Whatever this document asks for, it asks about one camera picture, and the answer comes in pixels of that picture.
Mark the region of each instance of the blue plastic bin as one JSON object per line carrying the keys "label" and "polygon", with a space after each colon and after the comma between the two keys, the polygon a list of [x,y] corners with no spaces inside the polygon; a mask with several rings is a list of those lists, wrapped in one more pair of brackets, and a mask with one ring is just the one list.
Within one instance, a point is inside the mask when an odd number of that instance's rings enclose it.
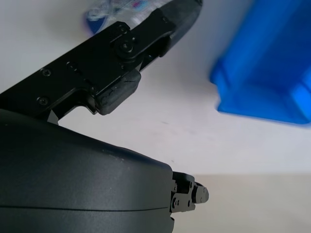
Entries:
{"label": "blue plastic bin", "polygon": [[311,121],[311,0],[257,0],[210,81],[218,111]]}

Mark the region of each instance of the black mechanical part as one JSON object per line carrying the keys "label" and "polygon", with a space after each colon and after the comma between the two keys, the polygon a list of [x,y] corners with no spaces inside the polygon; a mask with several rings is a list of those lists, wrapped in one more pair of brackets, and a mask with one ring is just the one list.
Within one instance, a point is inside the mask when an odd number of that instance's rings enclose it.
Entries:
{"label": "black mechanical part", "polygon": [[[123,82],[124,77],[164,55],[187,32],[200,10],[196,0],[173,0],[133,30],[116,22],[0,94],[0,109],[43,120],[51,111],[61,119],[77,106],[93,114],[110,113],[137,88],[138,83]],[[101,101],[115,85],[118,91],[109,95],[111,100]]]}
{"label": "black mechanical part", "polygon": [[186,212],[195,209],[195,204],[208,201],[207,189],[195,182],[193,176],[185,173],[173,173],[171,212]]}
{"label": "black mechanical part", "polygon": [[77,106],[111,113],[201,5],[173,0],[133,30],[117,22],[0,94],[1,232],[171,233],[171,213],[208,200],[190,175],[57,125]]}

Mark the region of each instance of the black plastic casing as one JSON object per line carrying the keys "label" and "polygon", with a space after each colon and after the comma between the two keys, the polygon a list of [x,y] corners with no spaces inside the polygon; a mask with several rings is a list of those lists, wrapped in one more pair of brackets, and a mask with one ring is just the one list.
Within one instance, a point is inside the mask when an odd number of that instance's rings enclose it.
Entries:
{"label": "black plastic casing", "polygon": [[0,110],[0,232],[171,233],[167,164]]}

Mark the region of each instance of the screw hole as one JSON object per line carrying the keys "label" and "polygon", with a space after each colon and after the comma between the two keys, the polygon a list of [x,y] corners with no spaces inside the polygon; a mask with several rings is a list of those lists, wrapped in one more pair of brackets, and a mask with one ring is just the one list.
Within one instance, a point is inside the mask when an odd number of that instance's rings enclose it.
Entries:
{"label": "screw hole", "polygon": [[49,69],[41,69],[41,74],[45,77],[49,77],[51,75],[51,71]]}

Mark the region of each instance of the black screw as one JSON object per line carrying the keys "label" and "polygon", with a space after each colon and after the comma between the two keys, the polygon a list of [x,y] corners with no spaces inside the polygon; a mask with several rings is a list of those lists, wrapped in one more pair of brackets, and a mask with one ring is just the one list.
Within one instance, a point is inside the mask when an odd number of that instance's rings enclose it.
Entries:
{"label": "black screw", "polygon": [[123,52],[131,53],[133,50],[133,44],[131,42],[124,41],[123,43],[120,44],[120,49]]}
{"label": "black screw", "polygon": [[49,77],[51,75],[51,71],[49,69],[43,68],[40,71],[41,71],[41,74],[45,77]]}
{"label": "black screw", "polygon": [[47,97],[39,97],[37,101],[41,106],[47,106],[49,104],[49,99]]}
{"label": "black screw", "polygon": [[168,20],[167,20],[167,18],[166,18],[166,17],[162,17],[162,20],[163,20],[165,23],[167,23],[167,22],[168,22]]}

